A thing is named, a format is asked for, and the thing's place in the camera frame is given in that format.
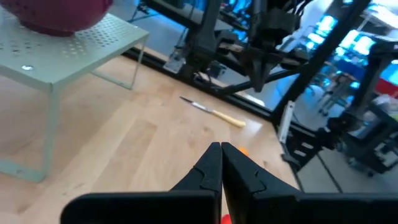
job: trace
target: gray floor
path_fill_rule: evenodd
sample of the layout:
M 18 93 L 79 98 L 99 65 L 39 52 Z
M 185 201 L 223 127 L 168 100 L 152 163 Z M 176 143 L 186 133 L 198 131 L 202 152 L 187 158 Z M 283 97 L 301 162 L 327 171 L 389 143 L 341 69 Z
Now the gray floor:
M 128 1 L 118 0 L 111 8 L 111 13 L 124 20 L 129 20 L 134 12 L 134 6 Z M 134 22 L 135 25 L 148 30 L 150 39 L 147 46 L 165 55 L 170 55 L 177 43 L 183 27 L 164 16 L 154 16 Z M 282 95 L 293 83 L 295 77 L 288 77 L 276 82 L 268 83 L 261 93 L 249 90 L 248 93 L 263 100 L 269 109 L 275 108 Z M 225 83 L 235 84 L 246 81 L 245 77 L 228 70 L 220 77 Z M 299 123 L 312 129 L 318 129 L 326 124 L 326 119 L 320 116 L 317 101 L 322 95 L 322 90 L 315 87 L 315 93 L 307 90 L 297 101 L 295 117 Z M 330 116 L 338 116 L 342 107 L 335 106 Z M 384 175 L 375 175 L 369 178 L 366 175 L 350 168 L 345 157 L 336 151 L 322 151 L 320 157 L 325 161 L 332 176 L 341 186 L 343 192 L 398 192 L 398 171 L 392 170 Z M 331 181 L 330 176 L 321 164 L 319 158 L 314 158 L 299 173 L 299 179 L 303 183 L 306 192 L 338 192 Z

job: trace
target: red bowl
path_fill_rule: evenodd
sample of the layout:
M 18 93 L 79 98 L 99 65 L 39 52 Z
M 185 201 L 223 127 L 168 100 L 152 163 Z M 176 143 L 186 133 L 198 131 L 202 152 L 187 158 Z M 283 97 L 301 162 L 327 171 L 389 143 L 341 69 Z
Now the red bowl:
M 0 0 L 27 28 L 48 35 L 70 36 L 106 15 L 113 0 Z

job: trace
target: red object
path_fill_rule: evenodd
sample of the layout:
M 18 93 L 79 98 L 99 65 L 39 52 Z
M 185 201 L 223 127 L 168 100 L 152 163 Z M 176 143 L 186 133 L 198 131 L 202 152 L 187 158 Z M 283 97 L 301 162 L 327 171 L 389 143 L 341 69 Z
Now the red object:
M 229 215 L 224 215 L 221 219 L 221 224 L 232 224 L 231 217 Z
M 0 5 L 36 32 L 56 36 L 88 29 L 106 15 L 113 0 L 0 0 Z
M 376 85 L 376 91 L 380 94 L 387 94 L 394 98 L 398 98 L 398 86 L 382 78 L 379 79 Z

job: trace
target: metal frame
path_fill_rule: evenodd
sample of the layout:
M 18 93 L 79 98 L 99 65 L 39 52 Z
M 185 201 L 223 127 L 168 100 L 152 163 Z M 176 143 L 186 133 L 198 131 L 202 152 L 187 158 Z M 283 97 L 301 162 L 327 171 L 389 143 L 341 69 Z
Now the metal frame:
M 272 122 L 275 127 L 275 131 L 278 130 L 282 115 L 284 112 L 284 108 L 286 107 L 289 101 L 295 101 L 306 89 L 306 87 L 310 84 L 312 78 L 316 75 L 316 73 L 323 66 L 324 61 L 331 55 L 331 53 L 337 48 L 340 42 L 345 38 L 351 28 L 354 26 L 354 22 L 356 18 L 358 18 L 361 13 L 366 9 L 371 0 L 356 0 L 354 1 L 348 9 L 347 14 L 340 19 L 335 28 L 331 31 L 329 36 L 325 39 L 324 43 L 316 49 L 314 56 L 308 63 L 308 66 L 305 66 L 303 71 L 300 72 L 299 77 L 294 81 L 293 85 L 289 88 L 288 92 L 282 97 L 281 101 L 277 105 L 274 111 L 271 111 L 265 107 L 259 106 L 254 102 L 251 102 L 241 96 L 238 95 L 226 95 L 222 93 L 222 90 L 218 89 L 217 86 L 209 83 L 205 80 L 190 80 L 180 74 L 174 74 L 163 68 L 165 61 L 157 58 L 156 56 L 150 55 L 148 53 L 144 53 L 142 58 L 142 63 L 154 70 L 157 70 L 160 73 L 163 73 L 167 76 L 180 80 L 181 82 L 186 83 L 194 88 L 197 88 L 201 91 L 204 91 L 210 95 L 213 95 L 225 102 L 231 103 L 238 108 L 246 110 L 256 116 L 259 116 L 267 121 Z M 167 15 L 169 18 L 173 19 L 173 15 Z M 135 48 L 132 48 L 126 51 L 124 56 L 131 58 L 133 60 L 139 59 L 139 51 Z M 235 90 L 241 90 L 245 87 L 245 85 L 238 86 L 230 86 L 229 88 L 235 87 Z M 317 155 L 319 151 L 322 150 L 321 144 L 317 141 L 316 132 L 302 126 L 295 121 L 292 121 L 290 125 L 290 133 L 291 137 L 288 138 L 287 144 L 282 144 L 284 148 L 286 157 L 291 157 L 293 159 L 298 159 L 299 163 L 294 163 L 292 161 L 288 161 L 290 167 L 293 172 L 296 173 L 306 165 L 308 161 L 310 161 L 314 156 Z M 303 143 L 310 144 L 313 147 L 312 151 L 308 151 L 306 149 L 297 148 L 296 146 L 302 146 Z M 298 156 L 295 151 L 306 150 L 305 156 Z
M 123 87 L 125 89 L 132 90 L 132 87 L 133 87 L 134 83 L 136 82 L 138 68 L 139 68 L 139 66 L 140 66 L 140 64 L 142 62 L 142 57 L 144 55 L 144 49 L 145 49 L 147 40 L 148 40 L 148 36 L 145 37 L 144 41 L 142 42 L 140 53 L 139 53 L 139 56 L 138 56 L 138 59 L 137 59 L 138 64 L 137 64 L 136 69 L 134 71 L 134 76 L 132 78 L 131 83 L 122 82 L 122 81 L 120 81 L 120 80 L 118 80 L 116 78 L 113 78 L 113 77 L 111 77 L 109 75 L 103 74 L 103 73 L 101 73 L 99 71 L 92 71 L 91 74 L 95 75 L 96 77 L 102 78 L 103 80 L 106 80 L 106 81 L 109 81 L 111 83 L 117 84 L 117 85 L 119 85 L 119 86 L 121 86 L 121 87 Z
M 140 49 L 138 58 L 137 58 L 137 65 L 136 69 L 133 73 L 133 78 L 130 83 L 125 83 L 119 81 L 113 77 L 108 75 L 102 74 L 100 72 L 93 71 L 91 72 L 93 75 L 100 77 L 106 81 L 111 83 L 117 84 L 123 88 L 128 90 L 132 90 L 132 87 L 135 83 L 137 72 L 139 66 L 141 64 L 143 55 L 144 55 L 144 48 L 146 45 L 146 40 L 148 39 L 148 35 L 144 38 L 137 40 L 138 42 L 142 42 L 142 47 Z M 57 124 L 58 124 L 58 117 L 60 114 L 60 96 L 62 94 L 62 90 L 64 85 L 49 85 L 49 90 L 47 92 L 49 106 L 47 108 L 46 114 L 46 126 L 45 126 L 45 140 L 44 140 L 44 152 L 42 155 L 42 164 L 39 170 L 23 166 L 18 164 L 14 161 L 10 161 L 8 159 L 0 159 L 0 172 L 5 174 L 12 175 L 14 177 L 18 177 L 21 179 L 33 181 L 33 182 L 40 182 L 44 180 L 46 175 L 50 172 L 52 158 L 53 158 L 53 150 L 54 150 L 54 141 L 55 135 L 57 133 Z

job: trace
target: blue light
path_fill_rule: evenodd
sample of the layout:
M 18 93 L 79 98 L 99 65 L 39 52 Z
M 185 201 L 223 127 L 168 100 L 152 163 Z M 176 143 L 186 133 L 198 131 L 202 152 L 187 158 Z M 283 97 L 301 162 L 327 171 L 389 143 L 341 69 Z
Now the blue light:
M 308 38 L 317 44 L 322 44 L 323 41 L 325 41 L 325 38 L 319 36 L 318 34 L 314 34 L 314 33 L 311 33 L 310 35 L 308 35 Z
M 344 50 L 341 47 L 338 47 L 338 48 L 336 48 L 336 53 L 337 53 L 337 55 L 339 55 L 341 57 L 346 53 L 346 50 Z
M 309 41 L 306 45 L 305 45 L 308 49 L 312 50 L 315 46 L 315 43 L 312 41 Z
M 359 86 L 360 86 L 359 82 L 353 82 L 353 83 L 351 84 L 351 88 L 358 89 Z
M 332 30 L 334 25 L 335 25 L 335 18 L 331 16 L 325 16 L 319 24 L 319 29 L 322 31 L 329 32 Z
M 344 38 L 343 41 L 341 41 L 340 46 L 345 47 L 345 48 L 349 48 L 351 46 L 351 44 L 353 44 L 355 38 L 359 35 L 359 32 L 356 30 L 351 30 L 347 36 Z
M 368 55 L 369 50 L 373 44 L 375 44 L 375 42 L 372 39 L 370 39 L 369 37 L 362 37 L 356 43 L 354 50 L 356 50 L 357 52 L 359 52 L 363 55 Z

